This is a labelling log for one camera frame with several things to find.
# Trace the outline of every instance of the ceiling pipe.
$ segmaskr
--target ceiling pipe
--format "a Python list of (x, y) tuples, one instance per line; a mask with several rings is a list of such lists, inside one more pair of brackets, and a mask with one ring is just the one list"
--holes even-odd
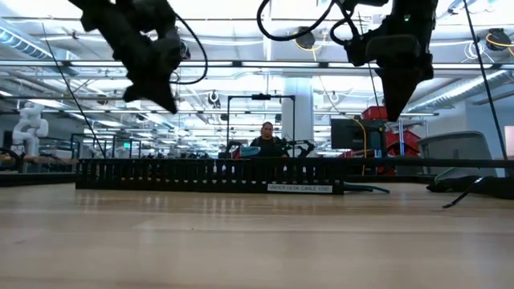
[[(511, 71), (496, 71), (487, 74), (487, 81), (490, 89), (512, 81), (514, 77)], [(420, 100), (407, 104), (403, 112), (420, 112), (427, 109), (440, 109), (451, 106), (459, 101), (466, 100), (472, 96), (485, 91), (483, 77), (474, 79), (461, 79), (439, 89), (436, 92), (422, 97)]]
[[(514, 96), (514, 92), (505, 92), (500, 95), (494, 96), (492, 98), (492, 101), (504, 100), (504, 99), (512, 97), (512, 96)], [(484, 104), (489, 104), (489, 99), (477, 100), (477, 101), (473, 102), (473, 105), (484, 105)]]
[[(34, 37), (25, 34), (18, 28), (12, 26), (4, 19), (0, 18), (0, 44), (22, 52), (24, 55), (30, 56), (32, 59), (37, 60), (50, 60), (53, 61), (54, 57), (59, 60), (77, 60), (79, 59), (76, 55), (70, 51), (53, 47), (51, 50), (54, 53), (54, 57), (48, 50), (48, 45), (43, 43)], [(49, 67), (48, 71), (59, 71), (56, 67)], [(77, 75), (78, 71), (73, 68), (63, 67), (61, 68), (63, 73), (68, 75)]]

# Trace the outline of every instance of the white humanoid robot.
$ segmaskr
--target white humanoid robot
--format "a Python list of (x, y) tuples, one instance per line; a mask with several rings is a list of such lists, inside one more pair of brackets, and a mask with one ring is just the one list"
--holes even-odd
[(48, 122), (41, 118), (44, 106), (41, 104), (25, 103), (25, 108), (19, 112), (20, 120), (14, 126), (12, 150), (28, 157), (39, 155), (39, 138), (48, 135)]

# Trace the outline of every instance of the wooden table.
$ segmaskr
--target wooden table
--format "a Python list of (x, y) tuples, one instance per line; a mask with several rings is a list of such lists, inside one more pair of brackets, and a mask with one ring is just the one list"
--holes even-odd
[(512, 288), (514, 202), (0, 189), (0, 288)]

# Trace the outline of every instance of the black cable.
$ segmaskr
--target black cable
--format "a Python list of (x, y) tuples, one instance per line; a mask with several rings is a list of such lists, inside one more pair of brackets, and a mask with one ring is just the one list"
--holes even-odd
[(50, 43), (48, 42), (48, 39), (47, 39), (47, 30), (45, 29), (45, 24), (41, 23), (41, 25), (43, 26), (43, 33), (44, 33), (44, 37), (45, 37), (45, 42), (47, 43), (47, 46), (48, 46), (48, 52), (50, 52), (50, 55), (55, 62), (55, 66), (57, 67), (59, 74), (63, 77), (63, 81), (66, 84), (66, 88), (70, 92), (70, 95), (73, 98), (73, 100), (75, 101), (75, 104), (76, 104), (77, 108), (79, 109), (80, 114), (84, 117), (84, 120), (86, 121), (86, 124), (88, 125), (89, 130), (91, 130), (91, 133), (93, 135), (93, 140), (96, 140), (96, 143), (98, 144), (98, 146), (100, 147), (100, 151), (102, 152), (102, 156), (104, 157), (104, 159), (106, 159), (107, 155), (105, 155), (105, 151), (104, 151), (104, 149), (102, 149), (102, 145), (100, 144), (100, 141), (96, 137), (93, 127), (91, 126), (88, 118), (84, 114), (84, 111), (82, 110), (82, 107), (80, 106), (79, 101), (75, 97), (75, 93), (73, 93), (73, 90), (71, 89), (70, 84), (68, 83), (68, 81), (66, 80), (66, 77), (64, 76), (63, 70), (61, 69), (59, 63), (57, 62), (57, 59), (55, 58), (54, 51), (51, 49)]
[(483, 180), (486, 180), (489, 178), (491, 178), (491, 177), (479, 177), (475, 182), (473, 182), (473, 184), (468, 186), (467, 189), (464, 191), (464, 193), (462, 193), (459, 197), (457, 197), (453, 202), (451, 202), (450, 204), (444, 205), (443, 209), (448, 209), (448, 208), (451, 208), (452, 206), (459, 204), (460, 201), (462, 201), (469, 193), (471, 193), (471, 190), (473, 189), (474, 186), (478, 185)]
[[(361, 12), (359, 12), (359, 23), (361, 24), (361, 33), (364, 34), (364, 27), (362, 26), (362, 21), (361, 21)], [(375, 85), (375, 79), (373, 77), (373, 70), (371, 69), (371, 64), (370, 63), (368, 63), (368, 71), (369, 71), (369, 77), (371, 78), (371, 85), (373, 86), (373, 93), (375, 95), (375, 103), (377, 104), (378, 117), (382, 121), (382, 126), (384, 128), (387, 128), (386, 122), (382, 118), (381, 109), (380, 109), (381, 105), (378, 103), (377, 86)]]
[(266, 5), (270, 2), (270, 0), (263, 0), (262, 3), (260, 3), (259, 9), (257, 9), (257, 26), (259, 27), (260, 32), (266, 36), (267, 38), (273, 40), (273, 41), (279, 41), (279, 42), (285, 42), (293, 39), (297, 39), (299, 37), (302, 37), (304, 35), (307, 35), (314, 31), (328, 16), (330, 13), (330, 10), (334, 6), (334, 4), (338, 3), (339, 0), (332, 0), (330, 4), (328, 5), (327, 10), (321, 15), (319, 19), (317, 19), (314, 24), (312, 24), (310, 27), (308, 27), (306, 30), (297, 32), (293, 35), (289, 36), (274, 36), (271, 35), (269, 32), (267, 32), (266, 28), (264, 28), (263, 20), (262, 20), (262, 14), (264, 12), (264, 8), (266, 8)]
[(478, 39), (476, 38), (475, 28), (473, 28), (473, 22), (471, 20), (471, 13), (469, 12), (469, 8), (467, 7), (467, 0), (464, 1), (464, 9), (466, 9), (467, 22), (469, 23), (469, 29), (471, 30), (471, 36), (473, 37), (473, 44), (475, 45), (476, 54), (478, 56), (478, 60), (480, 63), (480, 71), (482, 72), (483, 84), (485, 86), (485, 90), (487, 93), (487, 99), (489, 100), (489, 105), (491, 106), (492, 118), (495, 121), (496, 132), (498, 133), (498, 139), (500, 140), (501, 152), (504, 155), (504, 159), (507, 160), (507, 149), (505, 149), (504, 136), (501, 133), (500, 122), (498, 121), (498, 116), (496, 115), (496, 108), (494, 104), (494, 100), (492, 100), (491, 88), (489, 87), (489, 81), (487, 80), (487, 74), (485, 68), (483, 67), (482, 55), (480, 55), (480, 49), (478, 44)]
[[(476, 38), (476, 33), (475, 33), (475, 28), (473, 28), (473, 22), (471, 20), (471, 13), (469, 12), (469, 8), (467, 6), (467, 0), (463, 0), (463, 2), (464, 2), (464, 9), (466, 10), (467, 23), (469, 24), (469, 29), (471, 30), (471, 36), (473, 37), (473, 44), (475, 45), (476, 54), (478, 56), (478, 60), (479, 60), (479, 63), (480, 63), (480, 71), (482, 72), (483, 84), (485, 86), (485, 90), (486, 90), (486, 93), (487, 93), (487, 99), (489, 100), (489, 105), (491, 106), (492, 119), (495, 121), (496, 132), (498, 132), (498, 138), (500, 140), (501, 151), (502, 151), (502, 153), (504, 155), (504, 159), (508, 160), (508, 158), (507, 158), (507, 150), (505, 149), (504, 136), (501, 133), (500, 122), (498, 121), (498, 116), (496, 115), (495, 104), (494, 104), (494, 101), (492, 100), (491, 88), (489, 87), (489, 81), (487, 80), (487, 74), (485, 72), (485, 68), (483, 67), (482, 55), (480, 54), (479, 44), (478, 44), (478, 40)], [(457, 199), (455, 199), (453, 202), (451, 202), (448, 205), (444, 205), (443, 209), (448, 209), (448, 208), (451, 208), (452, 206), (457, 205), (460, 201), (462, 201), (471, 192), (471, 190), (477, 184), (479, 184), (480, 182), (482, 182), (486, 178), (491, 178), (491, 177), (481, 177), (481, 178), (479, 178), (473, 184), (471, 184), (464, 191), (464, 193), (462, 193), (459, 197), (457, 197)]]
[(177, 16), (178, 20), (180, 22), (182, 22), (182, 24), (184, 24), (186, 29), (193, 36), (193, 38), (196, 41), (196, 43), (198, 43), (198, 45), (200, 46), (200, 50), (202, 51), (203, 59), (205, 61), (205, 64), (204, 64), (204, 67), (203, 67), (203, 74), (202, 74), (202, 76), (200, 76), (200, 78), (198, 78), (196, 80), (193, 80), (193, 81), (186, 81), (186, 82), (180, 82), (179, 80), (174, 80), (174, 81), (170, 81), (170, 83), (172, 83), (172, 84), (181, 84), (181, 85), (196, 84), (196, 83), (199, 83), (200, 81), (204, 80), (207, 77), (207, 71), (209, 70), (209, 60), (207, 59), (207, 53), (206, 53), (205, 48), (203, 48), (202, 42), (200, 42), (200, 39), (198, 38), (196, 33), (194, 33), (193, 29), (191, 29), (191, 27), (186, 23), (186, 21), (184, 21), (184, 19), (182, 19), (182, 17), (180, 17), (180, 15), (178, 15), (176, 12), (175, 12), (175, 16)]
[[(337, 1), (337, 6), (339, 7), (339, 10), (341, 11), (341, 13), (343, 14), (343, 19), (339, 20), (336, 22), (336, 24), (334, 24), (332, 26), (332, 28), (330, 28), (330, 39), (339, 44), (339, 45), (342, 45), (342, 46), (345, 46), (347, 43), (348, 43), (348, 40), (341, 40), (339, 39), (337, 36), (336, 36), (336, 29), (339, 28), (339, 26), (345, 24), (345, 23), (352, 23), (353, 25), (353, 21), (352, 21), (352, 17), (353, 17), (353, 12), (354, 10), (351, 10), (350, 13), (348, 14), (346, 12), (346, 9), (343, 7), (343, 4), (341, 4), (339, 1)], [(358, 31), (355, 31), (354, 29), (352, 29), (352, 34), (353, 36), (356, 36), (358, 35)]]

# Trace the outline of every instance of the person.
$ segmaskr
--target person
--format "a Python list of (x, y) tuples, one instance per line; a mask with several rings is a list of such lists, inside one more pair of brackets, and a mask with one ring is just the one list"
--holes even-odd
[(250, 146), (260, 147), (259, 157), (287, 157), (287, 152), (277, 145), (279, 141), (280, 138), (273, 136), (273, 124), (267, 121), (260, 129), (260, 136)]

